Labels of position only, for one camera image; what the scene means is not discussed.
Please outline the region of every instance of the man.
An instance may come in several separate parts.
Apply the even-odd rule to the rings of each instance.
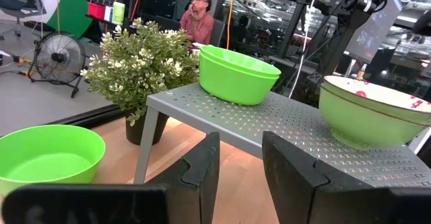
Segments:
[[[192,0],[189,9],[181,18],[181,28],[186,30],[187,40],[209,44],[214,19],[207,13],[211,9],[211,0]]]

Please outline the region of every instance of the screen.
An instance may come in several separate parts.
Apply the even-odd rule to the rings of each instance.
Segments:
[[[355,31],[345,49],[349,55],[364,60],[364,63],[370,63],[402,8],[399,0],[387,0],[382,11],[373,13]]]

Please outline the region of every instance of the black fan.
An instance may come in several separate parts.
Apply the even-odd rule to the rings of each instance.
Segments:
[[[34,78],[31,73],[28,75],[32,82],[45,81],[72,87],[71,97],[73,98],[78,91],[77,86],[81,81],[80,72],[86,67],[85,63],[84,48],[74,35],[52,32],[46,35],[34,50],[34,59],[29,72],[35,67],[40,77]]]

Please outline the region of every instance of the green bowl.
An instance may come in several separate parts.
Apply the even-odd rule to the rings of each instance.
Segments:
[[[269,93],[276,77],[263,77],[228,67],[199,55],[199,83],[214,96],[247,106],[260,104]]]
[[[329,91],[326,83],[321,87],[319,110],[338,141],[361,150],[399,147],[427,127],[365,108]]]
[[[205,56],[218,63],[253,75],[278,77],[281,74],[281,71],[278,68],[269,63],[232,50],[215,46],[202,46],[200,53],[203,53]]]
[[[326,90],[361,106],[416,124],[431,126],[431,103],[400,91],[338,76],[326,76]]]
[[[105,152],[97,133],[78,126],[25,128],[0,138],[0,194],[35,183],[85,184]]]

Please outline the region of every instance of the black flower pot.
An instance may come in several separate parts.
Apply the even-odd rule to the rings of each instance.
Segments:
[[[126,112],[126,117],[130,116],[134,110],[130,110]],[[137,121],[135,121],[135,124],[133,126],[130,126],[130,122],[126,120],[126,137],[129,142],[140,145],[141,144],[141,138],[142,138],[142,130],[143,126],[145,124],[145,116],[139,117]],[[157,119],[157,125],[156,125],[156,131],[154,133],[153,138],[153,145],[157,144],[160,141],[160,138],[162,138],[163,130],[166,126],[166,123],[168,122],[169,116],[159,113],[159,117]]]

